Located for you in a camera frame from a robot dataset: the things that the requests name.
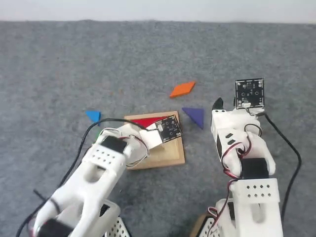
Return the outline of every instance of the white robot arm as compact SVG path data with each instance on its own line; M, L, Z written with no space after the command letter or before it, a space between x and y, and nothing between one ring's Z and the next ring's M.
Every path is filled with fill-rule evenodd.
M224 172L234 180L228 185L233 198L216 203L217 210L224 209L218 213L220 218L210 233L217 236L221 232L224 237L282 237L277 179L270 177L276 164L260 137L257 117L247 110L214 108L211 131Z
M159 144L155 130L138 131L130 124L104 129L69 180L38 212L34 237L103 236L120 213L119 206L107 200L113 187L126 166L137 165Z

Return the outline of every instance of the wooden tray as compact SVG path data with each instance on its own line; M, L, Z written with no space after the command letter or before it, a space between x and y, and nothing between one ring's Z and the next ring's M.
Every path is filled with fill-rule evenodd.
M146 119L171 115L175 115L178 121L180 122L177 111L144 115L129 115L125 116L124 119ZM182 138L178 137L170 142L166 142L160 146L152 148L150 150L150 155L146 159L144 159L139 165L135 167L128 167L127 169L148 169L184 163L185 159Z

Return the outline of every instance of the blue triangle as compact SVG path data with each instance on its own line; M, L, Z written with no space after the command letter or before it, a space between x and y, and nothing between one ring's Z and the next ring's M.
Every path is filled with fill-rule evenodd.
M97 122L100 120L100 117L101 117L100 111L86 111L85 113L87 114L87 116L92 122Z
M182 110L193 120L201 129L204 127L204 109L182 108Z

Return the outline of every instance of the circuit board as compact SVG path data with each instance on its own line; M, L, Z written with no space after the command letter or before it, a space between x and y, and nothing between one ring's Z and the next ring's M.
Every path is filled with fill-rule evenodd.
M177 111L169 111L169 112L153 113L153 114L142 114L142 115L128 115L128 116L125 116L124 118L131 121L136 121L138 119L158 118L157 120L150 122L150 124L152 124L152 123L158 122L159 120L167 119L169 117L175 118L176 122L180 124L179 114ZM184 150L183 150L183 145L182 145L182 137L178 136L177 138L173 138L172 140L169 140L168 142L166 142L166 140L167 138L165 139L165 142L163 144L152 148L150 150L150 155L146 159L144 159L139 165L135 167L129 167L127 169L148 169L148 168L155 168L155 167L164 167L164 166L184 164L185 157L184 157Z
M263 78L236 80L236 109L264 107Z
M155 122L163 143L181 137L180 124L175 115Z

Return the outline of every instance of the white plastic bracket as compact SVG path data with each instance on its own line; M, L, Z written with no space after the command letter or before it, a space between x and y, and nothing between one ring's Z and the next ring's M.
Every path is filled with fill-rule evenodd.
M256 109L256 113L262 113L263 109ZM247 132L244 128L247 124L254 124L255 126L248 126ZM220 150L219 158L223 153L233 144L242 142L246 149L249 148L249 141L252 143L251 151L244 158L265 158L269 175L273 175L276 171L276 163L274 162L266 142L257 134L260 127L260 122L256 116L251 116L246 110L212 110L212 125L211 132L213 134L217 150ZM230 169L231 173L240 176L242 167L238 158L236 150L229 152L224 159L224 164Z
M123 154L113 151L99 144L94 144L87 155L82 159L83 162L91 162L104 169L118 171L126 163L126 158Z
M105 233L105 237L129 237L129 236L130 235L127 231L127 228L120 217L118 217L117 221L115 221L114 225L110 228L110 230Z
M208 217L198 237L219 237L220 234L219 234L218 225L215 225L212 228L212 230L209 230L213 223L214 223L214 218Z
M238 180L231 191L238 236L283 236L277 179Z

